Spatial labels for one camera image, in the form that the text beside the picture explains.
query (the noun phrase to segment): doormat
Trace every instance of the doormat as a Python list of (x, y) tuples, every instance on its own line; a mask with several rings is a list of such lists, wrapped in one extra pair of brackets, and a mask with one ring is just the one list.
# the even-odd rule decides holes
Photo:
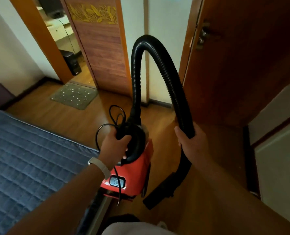
[(97, 94), (96, 89), (68, 82), (52, 94), (50, 99), (79, 110), (85, 110)]

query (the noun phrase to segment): black corrugated hose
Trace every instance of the black corrugated hose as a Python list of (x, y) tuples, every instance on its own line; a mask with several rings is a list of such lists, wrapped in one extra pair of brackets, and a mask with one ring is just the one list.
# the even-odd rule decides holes
[[(188, 138), (195, 135), (192, 115), (183, 91), (174, 63), (163, 44), (151, 35), (139, 37), (132, 50), (131, 57), (131, 78), (133, 89), (133, 106), (130, 116), (137, 119), (141, 114), (141, 61), (143, 52), (147, 50), (155, 60), (161, 75), (166, 83), (175, 113), (178, 118), (179, 127)], [(190, 161), (186, 158), (183, 150), (178, 169), (168, 176), (156, 189), (154, 189), (143, 200), (148, 209), (155, 207), (163, 198), (173, 196), (175, 189), (185, 179), (191, 167)]]

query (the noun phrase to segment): black speaker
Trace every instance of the black speaker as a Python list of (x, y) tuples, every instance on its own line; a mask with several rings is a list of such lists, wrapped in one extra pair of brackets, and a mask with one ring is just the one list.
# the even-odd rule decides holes
[(76, 59), (76, 55), (73, 52), (65, 51), (61, 49), (60, 49), (60, 52), (73, 76), (76, 76), (77, 74), (82, 72), (80, 64), (78, 63), (78, 60)]
[(61, 18), (64, 16), (63, 7), (60, 0), (38, 0), (46, 15), (53, 18)]

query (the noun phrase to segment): mattress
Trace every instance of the mattress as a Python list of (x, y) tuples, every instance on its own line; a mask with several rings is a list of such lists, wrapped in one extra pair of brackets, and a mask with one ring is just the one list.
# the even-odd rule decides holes
[[(78, 174), (95, 149), (0, 111), (0, 234)], [(99, 203), (101, 195), (95, 200)], [(91, 209), (98, 208), (92, 203)], [(92, 211), (85, 214), (92, 217)], [(82, 219), (84, 227), (89, 223)], [(84, 234), (83, 226), (78, 232)]]

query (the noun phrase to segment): vacuum wheel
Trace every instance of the vacuum wheel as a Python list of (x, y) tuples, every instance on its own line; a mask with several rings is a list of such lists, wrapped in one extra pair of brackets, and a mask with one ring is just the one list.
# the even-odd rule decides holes
[(148, 181), (149, 181), (149, 173), (150, 173), (150, 167), (151, 167), (151, 163), (149, 164), (149, 167), (147, 169), (147, 174), (146, 174), (146, 178), (145, 178), (145, 183), (144, 183), (144, 187), (142, 189), (142, 198), (145, 197), (146, 192), (147, 192), (147, 186), (148, 186)]

